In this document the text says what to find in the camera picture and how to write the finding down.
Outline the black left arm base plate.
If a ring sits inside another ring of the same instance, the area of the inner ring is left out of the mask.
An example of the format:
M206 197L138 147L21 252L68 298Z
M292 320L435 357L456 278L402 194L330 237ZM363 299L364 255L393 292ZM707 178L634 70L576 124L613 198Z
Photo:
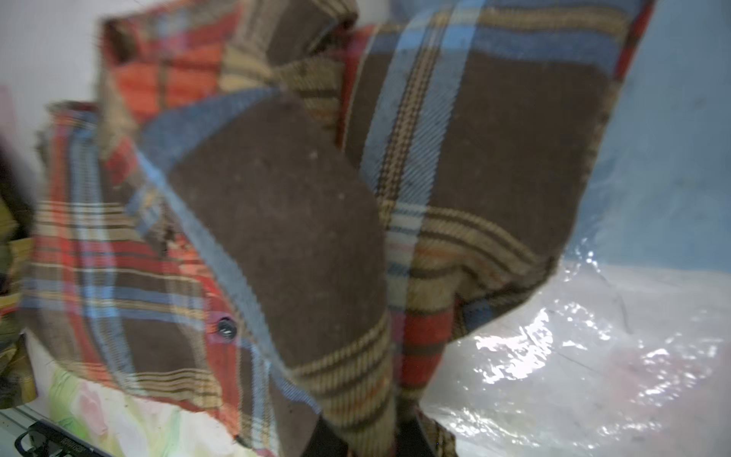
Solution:
M31 424L13 442L24 457L110 457L86 441L77 438L48 421Z

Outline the yellow plaid shirt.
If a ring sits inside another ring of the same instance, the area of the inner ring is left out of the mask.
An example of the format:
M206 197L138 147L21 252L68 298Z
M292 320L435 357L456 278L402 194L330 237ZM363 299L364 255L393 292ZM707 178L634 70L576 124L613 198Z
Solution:
M25 326L17 312L31 250L32 240L1 200L1 409L25 405L37 397Z

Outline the red plaid shirt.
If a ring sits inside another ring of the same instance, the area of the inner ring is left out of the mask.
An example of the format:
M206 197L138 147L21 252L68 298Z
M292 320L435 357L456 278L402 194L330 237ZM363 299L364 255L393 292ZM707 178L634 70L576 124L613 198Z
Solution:
M173 1L53 110L20 315L262 456L452 456L448 344L554 274L650 1Z

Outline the clear plastic vacuum bag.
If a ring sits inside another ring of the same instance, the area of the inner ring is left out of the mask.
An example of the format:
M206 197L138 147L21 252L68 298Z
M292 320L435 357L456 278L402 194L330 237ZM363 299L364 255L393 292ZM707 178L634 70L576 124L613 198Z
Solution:
M451 344L423 409L462 456L726 456L730 277L565 257Z

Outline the light blue shirt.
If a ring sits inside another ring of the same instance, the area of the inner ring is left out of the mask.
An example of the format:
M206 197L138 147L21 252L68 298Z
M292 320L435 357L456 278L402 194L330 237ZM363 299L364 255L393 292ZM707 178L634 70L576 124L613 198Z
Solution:
M463 1L353 39L346 153L413 272L729 271L728 2Z

